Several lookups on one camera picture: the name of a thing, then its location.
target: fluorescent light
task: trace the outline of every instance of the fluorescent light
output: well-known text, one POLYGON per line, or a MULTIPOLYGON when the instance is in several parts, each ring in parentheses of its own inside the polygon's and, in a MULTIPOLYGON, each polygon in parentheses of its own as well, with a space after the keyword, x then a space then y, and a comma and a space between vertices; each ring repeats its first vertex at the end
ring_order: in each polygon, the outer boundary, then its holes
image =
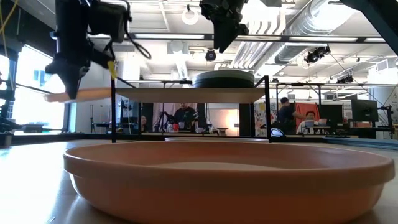
POLYGON ((370 37, 366 38, 365 42, 385 42, 382 37, 370 37))
POLYGON ((280 36, 240 35, 235 40, 237 40, 237 41, 245 41, 245 40, 279 41, 280 36))
POLYGON ((134 34, 137 39, 204 39, 199 34, 134 34))
POLYGON ((98 35, 91 35, 91 34, 88 34, 88 37, 89 37, 89 38, 107 38, 107 39, 110 39, 110 38, 111 38, 110 35, 106 35, 106 34, 98 34, 98 35))
POLYGON ((129 83, 162 83, 160 80, 127 80, 129 83))
POLYGON ((356 42, 357 37, 291 37, 292 41, 321 41, 321 42, 356 42))
POLYGON ((303 46, 303 47, 327 47, 328 44, 318 44, 318 43, 286 43, 286 46, 303 46))

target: security camera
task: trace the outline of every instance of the security camera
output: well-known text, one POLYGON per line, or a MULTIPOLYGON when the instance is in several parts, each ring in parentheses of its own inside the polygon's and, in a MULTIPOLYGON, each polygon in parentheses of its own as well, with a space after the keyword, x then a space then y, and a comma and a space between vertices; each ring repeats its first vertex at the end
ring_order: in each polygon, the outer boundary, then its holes
POLYGON ((213 49, 207 50, 206 61, 212 62, 212 61, 216 60, 216 57, 217 57, 216 52, 213 49))

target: black cable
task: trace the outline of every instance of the black cable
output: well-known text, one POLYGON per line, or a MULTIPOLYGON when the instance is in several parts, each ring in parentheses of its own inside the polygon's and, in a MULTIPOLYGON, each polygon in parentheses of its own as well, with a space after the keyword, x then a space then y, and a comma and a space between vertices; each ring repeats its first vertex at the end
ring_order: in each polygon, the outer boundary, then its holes
MULTIPOLYGON (((347 70, 339 63, 339 61, 337 61, 337 59, 332 55, 332 54, 330 54, 330 56, 331 57, 333 57, 333 59, 336 61, 336 63, 344 70, 344 72, 346 72, 348 75, 351 75, 349 72, 347 72, 347 70)), ((366 91, 368 94, 369 94, 369 96, 371 96, 371 97, 373 97, 373 99, 375 99, 378 103, 380 103, 382 106, 384 106, 386 103, 387 103, 387 100, 390 98, 390 96, 392 95, 392 93, 394 92, 394 90, 396 89, 396 87, 397 87, 397 85, 395 85, 395 87, 394 87, 394 89, 391 91, 391 93, 390 93, 390 95, 387 97, 387 99, 386 99, 386 102, 384 102, 384 103, 381 103, 376 97, 374 97, 367 89, 365 89, 361 84, 359 84, 355 79, 354 79, 354 77, 353 77, 353 80, 364 90, 364 91, 366 91)), ((386 120, 383 118, 382 119, 383 121, 381 121, 381 123, 383 124, 384 123, 384 125, 386 124, 386 120)))
POLYGON ((152 59, 152 55, 149 53, 149 51, 143 47, 141 44, 138 44, 137 42, 135 42, 132 37, 130 36, 128 30, 127 30, 127 22, 128 21, 132 21, 132 17, 130 15, 130 3, 127 2, 127 0, 120 0, 120 1, 124 1, 127 4, 127 12, 125 14, 125 18, 124 18, 124 32, 126 33, 128 39, 131 41, 131 43, 135 46, 135 48, 142 54, 142 56, 144 56, 147 59, 152 59))
POLYGON ((105 46, 103 52, 109 50, 111 52, 111 56, 112 56, 112 60, 115 61, 116 60, 116 56, 114 54, 113 51, 113 40, 110 40, 109 43, 105 46))
MULTIPOLYGON (((346 72, 348 75, 351 75, 349 72, 347 72, 347 70, 339 63, 339 61, 337 61, 337 59, 335 58, 335 56, 333 56, 332 54, 330 54, 331 57, 333 57, 333 59, 335 59, 335 61, 337 62, 337 64, 344 70, 344 72, 346 72)), ((353 80, 364 90, 366 91, 366 93, 369 94, 369 96, 373 97, 378 103, 380 103, 381 105, 384 106, 383 103, 381 103, 378 99, 376 99, 376 97, 374 97, 367 89, 365 89, 359 82, 357 82, 354 77, 353 80)))

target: computer monitor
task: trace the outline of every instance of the computer monitor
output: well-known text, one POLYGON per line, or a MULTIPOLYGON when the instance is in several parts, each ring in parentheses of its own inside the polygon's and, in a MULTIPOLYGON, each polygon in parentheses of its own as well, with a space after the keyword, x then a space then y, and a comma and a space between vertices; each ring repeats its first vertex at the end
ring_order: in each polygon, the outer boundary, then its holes
POLYGON ((353 121, 378 122, 377 102, 372 100, 351 100, 353 121))
POLYGON ((343 122, 343 105, 324 105, 319 107, 319 114, 321 119, 327 119, 328 122, 342 123, 343 122))

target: camera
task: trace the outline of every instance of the camera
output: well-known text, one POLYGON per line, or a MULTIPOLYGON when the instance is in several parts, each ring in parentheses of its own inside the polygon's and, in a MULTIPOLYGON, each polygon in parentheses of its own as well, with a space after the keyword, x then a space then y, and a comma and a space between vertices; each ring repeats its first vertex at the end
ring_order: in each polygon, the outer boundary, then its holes
POLYGON ((216 57, 217 57, 216 52, 213 49, 207 50, 206 61, 212 62, 212 61, 216 60, 216 57))
POLYGON ((201 14, 214 25, 214 49, 223 53, 239 35, 248 35, 249 29, 240 24, 243 4, 248 0, 201 0, 201 14))

